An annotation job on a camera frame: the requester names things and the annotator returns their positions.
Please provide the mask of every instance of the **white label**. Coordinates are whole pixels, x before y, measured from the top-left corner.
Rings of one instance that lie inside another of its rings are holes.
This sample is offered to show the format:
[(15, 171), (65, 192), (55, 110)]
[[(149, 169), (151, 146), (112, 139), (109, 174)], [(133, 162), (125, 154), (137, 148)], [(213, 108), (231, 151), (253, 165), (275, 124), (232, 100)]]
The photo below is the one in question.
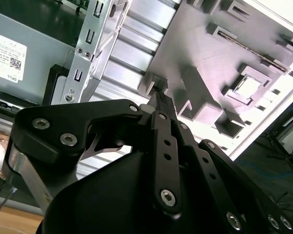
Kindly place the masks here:
[(0, 35), (0, 77), (23, 80), (27, 47)]

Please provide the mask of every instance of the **screw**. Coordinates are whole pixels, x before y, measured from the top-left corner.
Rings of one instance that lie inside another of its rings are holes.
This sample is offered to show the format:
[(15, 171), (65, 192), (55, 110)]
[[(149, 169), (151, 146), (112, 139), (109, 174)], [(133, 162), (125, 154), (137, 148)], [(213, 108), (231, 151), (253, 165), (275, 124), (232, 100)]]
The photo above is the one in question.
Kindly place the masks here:
[(163, 189), (161, 191), (161, 198), (167, 206), (172, 207), (176, 204), (176, 198), (174, 194), (172, 194), (172, 192), (167, 189)]
[(280, 219), (281, 219), (281, 222), (283, 223), (284, 226), (286, 226), (289, 230), (292, 230), (291, 223), (289, 223), (285, 217), (280, 216)]
[(211, 147), (213, 150), (216, 148), (215, 145), (211, 142), (207, 142), (207, 145)]
[(65, 100), (68, 101), (68, 102), (74, 102), (75, 99), (74, 99), (73, 95), (66, 94), (65, 95)]
[(279, 224), (277, 223), (277, 221), (272, 217), (272, 216), (268, 216), (268, 220), (271, 223), (271, 225), (279, 230)]
[(187, 125), (185, 125), (184, 123), (181, 123), (180, 126), (181, 126), (183, 129), (185, 129), (185, 130), (188, 129)]
[(163, 115), (162, 113), (158, 114), (162, 119), (167, 119), (165, 115)]
[(129, 106), (131, 110), (133, 110), (134, 112), (137, 112), (138, 111), (138, 108), (135, 107), (134, 105), (130, 105)]
[(48, 120), (44, 119), (44, 118), (36, 118), (33, 120), (32, 125), (34, 126), (34, 128), (40, 129), (40, 130), (44, 130), (50, 127), (50, 123)]
[(240, 221), (237, 219), (237, 217), (234, 214), (228, 212), (227, 215), (226, 215), (226, 217), (227, 217), (227, 220), (228, 220), (229, 224), (234, 229), (236, 229), (237, 231), (241, 230)]
[(66, 146), (75, 146), (77, 144), (77, 137), (70, 133), (64, 133), (61, 135), (60, 141)]

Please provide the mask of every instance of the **metal bracket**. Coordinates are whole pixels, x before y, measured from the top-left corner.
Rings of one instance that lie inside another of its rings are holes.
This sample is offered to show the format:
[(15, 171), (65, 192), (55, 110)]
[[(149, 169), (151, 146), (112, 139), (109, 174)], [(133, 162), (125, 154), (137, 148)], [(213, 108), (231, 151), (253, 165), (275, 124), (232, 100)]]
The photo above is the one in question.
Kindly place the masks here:
[(83, 98), (88, 101), (102, 78), (130, 4), (131, 0), (90, 0), (62, 97), (55, 104), (81, 102), (94, 78)]

